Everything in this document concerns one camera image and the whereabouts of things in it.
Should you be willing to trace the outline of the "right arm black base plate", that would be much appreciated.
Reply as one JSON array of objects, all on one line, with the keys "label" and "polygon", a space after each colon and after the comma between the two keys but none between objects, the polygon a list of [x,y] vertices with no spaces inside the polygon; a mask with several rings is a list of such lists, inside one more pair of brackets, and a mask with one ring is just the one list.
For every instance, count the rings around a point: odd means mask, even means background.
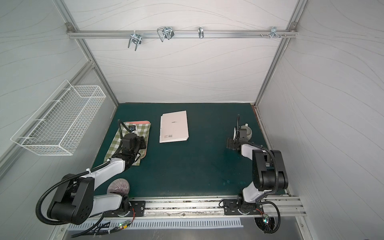
[{"label": "right arm black base plate", "polygon": [[226,216],[252,216],[264,213],[261,206],[256,203],[240,203],[235,199],[223,199],[219,202],[219,207],[224,209],[224,215]]}]

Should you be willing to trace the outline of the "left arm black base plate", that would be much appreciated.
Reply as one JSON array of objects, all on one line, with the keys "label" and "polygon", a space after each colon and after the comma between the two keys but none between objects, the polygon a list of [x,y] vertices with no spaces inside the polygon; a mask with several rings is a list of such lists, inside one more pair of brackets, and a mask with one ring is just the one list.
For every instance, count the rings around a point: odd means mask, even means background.
[{"label": "left arm black base plate", "polygon": [[125,217],[143,217],[145,210],[145,201],[125,201],[121,203],[118,209],[107,211],[107,218],[125,218]]}]

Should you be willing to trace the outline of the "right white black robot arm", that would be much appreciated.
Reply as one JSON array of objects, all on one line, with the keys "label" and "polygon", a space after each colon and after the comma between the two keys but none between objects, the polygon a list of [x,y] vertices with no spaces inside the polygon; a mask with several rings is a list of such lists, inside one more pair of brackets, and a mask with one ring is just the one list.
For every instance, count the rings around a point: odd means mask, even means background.
[{"label": "right white black robot arm", "polygon": [[262,199],[288,188],[288,174],[281,151],[250,142],[247,130],[239,126],[234,128],[234,136],[227,139],[227,148],[252,161],[252,182],[238,195],[237,205],[241,212],[249,212],[250,207],[260,206]]}]

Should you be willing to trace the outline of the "white photo album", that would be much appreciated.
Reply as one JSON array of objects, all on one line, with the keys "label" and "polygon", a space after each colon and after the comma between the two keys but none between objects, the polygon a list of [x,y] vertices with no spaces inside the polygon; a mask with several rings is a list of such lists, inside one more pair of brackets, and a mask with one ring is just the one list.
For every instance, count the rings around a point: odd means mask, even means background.
[{"label": "white photo album", "polygon": [[187,111],[162,114],[160,140],[162,143],[182,142],[189,138]]}]

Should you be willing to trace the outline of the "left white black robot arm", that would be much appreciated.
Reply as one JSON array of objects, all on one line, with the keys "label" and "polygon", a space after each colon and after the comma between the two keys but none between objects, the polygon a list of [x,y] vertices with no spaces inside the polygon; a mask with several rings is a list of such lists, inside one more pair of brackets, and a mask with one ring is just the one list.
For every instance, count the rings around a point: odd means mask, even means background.
[{"label": "left white black robot arm", "polygon": [[128,170],[140,157],[147,143],[144,137],[128,133],[121,139],[117,151],[106,162],[81,174],[68,174],[47,190],[54,192],[53,199],[44,216],[41,211],[43,199],[36,206],[41,222],[48,225],[80,225],[89,217],[106,212],[125,216],[130,212],[128,194],[121,190],[96,196],[95,190],[107,180]]}]

